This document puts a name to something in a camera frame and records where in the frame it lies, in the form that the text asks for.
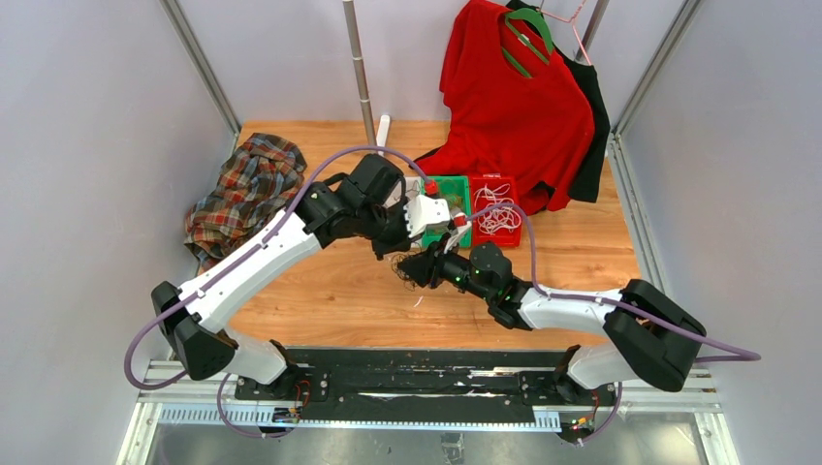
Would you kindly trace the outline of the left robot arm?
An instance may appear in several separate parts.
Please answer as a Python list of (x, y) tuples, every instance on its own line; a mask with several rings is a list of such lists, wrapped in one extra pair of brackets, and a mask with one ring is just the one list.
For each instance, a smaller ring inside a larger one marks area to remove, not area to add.
[[(311, 175), (284, 208), (235, 252), (203, 274), (175, 286), (168, 281), (151, 292), (155, 317), (130, 343), (124, 358), (129, 383), (140, 390), (169, 387), (216, 374), (258, 382), (274, 400), (289, 398), (297, 387), (281, 345), (262, 341), (230, 326), (237, 311), (283, 272), (339, 239), (371, 241), (379, 259), (409, 249), (405, 201), (387, 201), (407, 190), (402, 170), (364, 146), (365, 156), (349, 172), (325, 180)], [(183, 369), (160, 383), (139, 380), (132, 369), (137, 345), (160, 330)]]

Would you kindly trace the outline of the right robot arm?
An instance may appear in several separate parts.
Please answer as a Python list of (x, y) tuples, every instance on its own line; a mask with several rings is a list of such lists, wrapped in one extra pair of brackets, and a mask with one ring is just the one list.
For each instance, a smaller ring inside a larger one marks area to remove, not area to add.
[(556, 290), (516, 276), (511, 261), (491, 242), (468, 256), (442, 242), (399, 260), (398, 275), (418, 287), (448, 283), (485, 302), (509, 329), (562, 328), (598, 334), (605, 343), (570, 347), (554, 370), (553, 387), (576, 404), (606, 384), (641, 380), (680, 391), (701, 348), (704, 326), (651, 283), (632, 279), (604, 292)]

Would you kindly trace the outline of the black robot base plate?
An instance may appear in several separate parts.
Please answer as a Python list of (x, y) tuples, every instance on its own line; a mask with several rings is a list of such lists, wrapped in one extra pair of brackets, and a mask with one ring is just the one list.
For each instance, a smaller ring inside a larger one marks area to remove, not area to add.
[(558, 351), (292, 348), (270, 385), (240, 378), (237, 400), (300, 407), (304, 419), (385, 423), (527, 423), (537, 407), (583, 415), (614, 405), (608, 387), (564, 399)]

